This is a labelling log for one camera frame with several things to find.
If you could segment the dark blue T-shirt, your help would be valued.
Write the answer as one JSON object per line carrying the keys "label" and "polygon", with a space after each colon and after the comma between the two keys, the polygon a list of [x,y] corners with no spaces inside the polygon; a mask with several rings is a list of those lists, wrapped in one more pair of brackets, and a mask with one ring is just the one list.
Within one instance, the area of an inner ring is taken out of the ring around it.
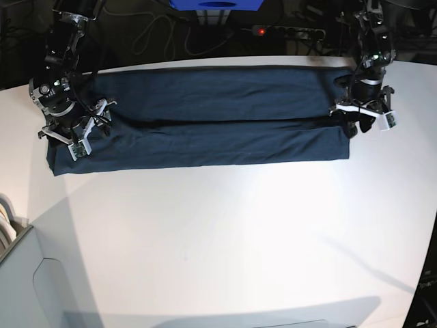
{"label": "dark blue T-shirt", "polygon": [[331,161],[350,155],[348,125],[330,113],[346,68],[258,66],[102,74],[109,136],[93,131],[91,154],[49,148],[55,176],[128,169]]}

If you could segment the white slats at left edge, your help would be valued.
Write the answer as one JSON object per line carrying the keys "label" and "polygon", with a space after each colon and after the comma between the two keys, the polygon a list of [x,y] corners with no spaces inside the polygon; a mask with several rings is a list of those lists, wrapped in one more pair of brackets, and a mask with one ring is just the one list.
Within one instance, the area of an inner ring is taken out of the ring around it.
{"label": "white slats at left edge", "polygon": [[1,194],[1,254],[18,238],[29,225],[28,220],[15,215],[11,201]]}

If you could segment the black power strip red light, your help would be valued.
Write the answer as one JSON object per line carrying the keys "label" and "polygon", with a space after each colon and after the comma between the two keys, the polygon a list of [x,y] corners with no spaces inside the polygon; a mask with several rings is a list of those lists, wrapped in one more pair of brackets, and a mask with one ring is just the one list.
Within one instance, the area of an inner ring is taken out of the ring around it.
{"label": "black power strip red light", "polygon": [[326,32],[323,29],[306,27],[253,25],[251,31],[255,36],[259,37],[268,36],[292,40],[323,40],[326,36]]}

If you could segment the grey bin at table corner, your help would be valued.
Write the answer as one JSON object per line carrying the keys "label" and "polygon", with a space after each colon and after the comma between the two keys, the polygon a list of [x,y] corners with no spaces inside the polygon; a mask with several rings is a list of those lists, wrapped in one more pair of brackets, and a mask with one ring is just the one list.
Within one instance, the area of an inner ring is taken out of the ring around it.
{"label": "grey bin at table corner", "polygon": [[70,326],[52,266],[32,226],[1,256],[1,326]]}

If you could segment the blue box with oval hole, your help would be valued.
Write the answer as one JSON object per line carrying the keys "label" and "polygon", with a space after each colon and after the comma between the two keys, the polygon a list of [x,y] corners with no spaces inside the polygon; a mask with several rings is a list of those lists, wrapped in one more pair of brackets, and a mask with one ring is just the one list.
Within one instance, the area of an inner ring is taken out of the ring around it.
{"label": "blue box with oval hole", "polygon": [[172,0],[169,3],[179,11],[190,10],[243,10],[258,11],[263,0]]}

